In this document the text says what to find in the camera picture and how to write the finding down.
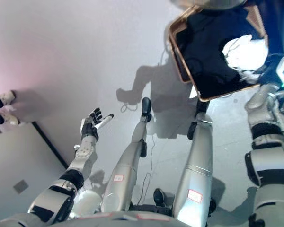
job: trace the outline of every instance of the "white wall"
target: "white wall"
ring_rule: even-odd
[[[26,212],[34,198],[64,172],[62,164],[32,124],[0,135],[0,220]],[[13,186],[25,180],[18,194]]]

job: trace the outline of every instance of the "black joint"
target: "black joint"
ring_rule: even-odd
[[[75,191],[75,190],[68,191],[67,189],[61,188],[61,187],[56,186],[56,185],[51,186],[49,189],[50,189],[50,190],[53,190],[53,191],[55,191],[55,192],[60,192],[60,193],[63,193],[63,194],[65,194],[65,195],[68,195],[68,196],[70,196],[72,199],[74,199],[74,198],[75,198],[75,195],[76,195],[76,191]]]
[[[38,206],[34,206],[31,213],[37,215],[43,222],[48,222],[54,215],[52,211]]]
[[[246,168],[247,168],[247,175],[248,175],[249,179],[252,181],[252,183],[259,186],[260,182],[257,179],[255,169],[252,165],[250,152],[245,155],[245,165],[246,165]]]
[[[252,214],[248,218],[249,227],[265,227],[265,222],[262,219],[256,220],[256,214]]]
[[[97,129],[94,127],[92,123],[84,124],[82,127],[81,134],[82,134],[81,139],[83,139],[86,136],[94,136],[97,141],[99,140]]]
[[[60,179],[73,183],[75,185],[75,187],[77,188],[77,190],[79,190],[84,184],[84,178],[83,178],[82,173],[80,173],[79,171],[74,170],[74,169],[71,169],[71,170],[65,172],[60,177]]]
[[[261,186],[268,184],[284,184],[284,169],[267,169],[258,171]]]
[[[141,157],[147,156],[147,143],[142,139],[141,141]]]
[[[257,150],[257,149],[281,147],[282,144],[278,142],[274,142],[274,143],[265,143],[265,144],[256,145],[255,142],[252,142],[251,146],[254,150]]]
[[[189,140],[193,140],[195,128],[197,127],[197,125],[198,125],[197,122],[191,122],[187,133],[187,138]]]
[[[282,135],[282,131],[279,126],[269,123],[260,123],[251,128],[252,139],[259,136],[269,135],[269,134],[279,134]]]

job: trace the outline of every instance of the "white shoe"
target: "white shoe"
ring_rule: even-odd
[[[0,113],[1,117],[3,117],[4,122],[8,122],[12,125],[19,125],[20,121],[17,117],[15,117],[14,115],[11,115],[9,113]]]
[[[16,98],[15,92],[8,91],[0,95],[0,99],[3,105],[10,105],[12,101]]]

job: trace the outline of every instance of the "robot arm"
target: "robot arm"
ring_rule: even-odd
[[[73,207],[73,199],[89,177],[97,155],[98,130],[114,116],[102,119],[100,109],[94,110],[81,123],[81,145],[65,173],[43,191],[31,204],[27,214],[17,214],[0,222],[0,227],[43,227],[65,221]]]
[[[284,226],[284,135],[275,114],[279,88],[263,85],[245,106],[253,136],[245,162],[250,180],[259,186],[250,227]]]

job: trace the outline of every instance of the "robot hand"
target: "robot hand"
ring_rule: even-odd
[[[105,118],[103,118],[101,114],[102,113],[100,108],[97,108],[93,112],[91,112],[87,118],[82,119],[81,128],[80,128],[82,135],[81,138],[84,138],[85,136],[88,135],[92,135],[98,141],[99,136],[97,130],[102,128],[104,125],[106,125],[114,117],[112,113]]]

